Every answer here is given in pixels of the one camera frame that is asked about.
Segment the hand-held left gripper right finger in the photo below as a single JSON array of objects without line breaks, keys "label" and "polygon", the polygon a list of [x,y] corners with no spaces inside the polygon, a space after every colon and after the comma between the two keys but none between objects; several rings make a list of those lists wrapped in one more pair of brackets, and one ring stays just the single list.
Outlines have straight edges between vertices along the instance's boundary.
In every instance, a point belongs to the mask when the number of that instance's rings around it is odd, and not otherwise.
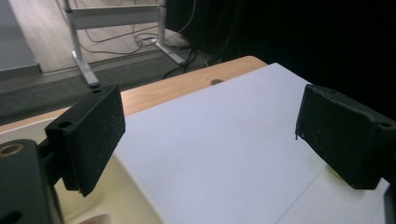
[{"label": "hand-held left gripper right finger", "polygon": [[308,84],[295,134],[353,189],[396,187],[396,121],[339,91]]}]

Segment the white metal desk frame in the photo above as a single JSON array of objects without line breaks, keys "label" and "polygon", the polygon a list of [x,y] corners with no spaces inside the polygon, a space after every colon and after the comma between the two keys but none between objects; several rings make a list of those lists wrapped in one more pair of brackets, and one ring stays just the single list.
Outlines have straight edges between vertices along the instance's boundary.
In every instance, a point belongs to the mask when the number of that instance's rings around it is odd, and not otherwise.
[{"label": "white metal desk frame", "polygon": [[78,30],[157,22],[158,37],[152,43],[176,64],[185,65],[187,63],[165,46],[166,0],[158,0],[159,3],[157,5],[84,8],[72,8],[70,0],[62,1],[64,2],[64,13],[74,45],[72,55],[80,72],[91,88],[98,87],[100,82],[83,58],[78,39]]}]

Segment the white plastic bin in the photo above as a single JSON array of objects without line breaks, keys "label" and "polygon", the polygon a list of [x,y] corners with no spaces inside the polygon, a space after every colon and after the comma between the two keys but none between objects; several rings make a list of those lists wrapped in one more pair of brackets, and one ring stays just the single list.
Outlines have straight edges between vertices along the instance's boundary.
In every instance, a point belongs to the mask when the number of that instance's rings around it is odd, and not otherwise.
[{"label": "white plastic bin", "polygon": [[124,169],[116,154],[107,163],[94,191],[83,197],[60,180],[55,189],[66,224],[107,214],[111,224],[163,224],[158,213]]}]

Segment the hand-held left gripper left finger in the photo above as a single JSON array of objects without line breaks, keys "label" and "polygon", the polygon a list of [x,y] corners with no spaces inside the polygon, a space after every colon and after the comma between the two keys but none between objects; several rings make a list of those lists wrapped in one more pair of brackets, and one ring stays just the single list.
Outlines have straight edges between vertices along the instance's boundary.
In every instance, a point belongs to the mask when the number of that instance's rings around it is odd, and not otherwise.
[{"label": "hand-held left gripper left finger", "polygon": [[45,166],[49,182],[89,195],[125,133],[120,88],[88,93],[46,128]]}]

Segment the wooden table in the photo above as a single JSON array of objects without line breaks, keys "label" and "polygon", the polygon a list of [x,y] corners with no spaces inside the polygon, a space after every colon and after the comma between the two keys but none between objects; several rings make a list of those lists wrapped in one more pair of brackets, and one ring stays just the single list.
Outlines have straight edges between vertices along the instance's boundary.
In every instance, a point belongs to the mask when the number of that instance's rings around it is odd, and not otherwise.
[{"label": "wooden table", "polygon": [[130,116],[222,81],[240,77],[264,66],[267,66],[267,63],[260,59],[245,56],[123,91],[121,98],[124,114]]}]

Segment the white table mat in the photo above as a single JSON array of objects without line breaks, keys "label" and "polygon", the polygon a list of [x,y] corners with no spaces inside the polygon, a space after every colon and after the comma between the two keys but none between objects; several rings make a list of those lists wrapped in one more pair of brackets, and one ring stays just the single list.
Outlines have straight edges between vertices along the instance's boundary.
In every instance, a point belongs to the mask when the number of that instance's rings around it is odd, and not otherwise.
[{"label": "white table mat", "polygon": [[385,224],[294,130],[305,81],[273,63],[133,114],[116,154],[164,224]]}]

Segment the white cabinet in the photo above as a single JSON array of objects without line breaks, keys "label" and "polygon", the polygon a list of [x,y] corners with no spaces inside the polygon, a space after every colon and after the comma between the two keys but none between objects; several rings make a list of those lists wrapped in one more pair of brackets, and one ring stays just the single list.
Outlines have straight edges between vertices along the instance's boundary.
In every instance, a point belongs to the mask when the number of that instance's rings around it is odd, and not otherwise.
[{"label": "white cabinet", "polygon": [[29,47],[9,0],[0,0],[0,74],[39,74],[39,63]]}]

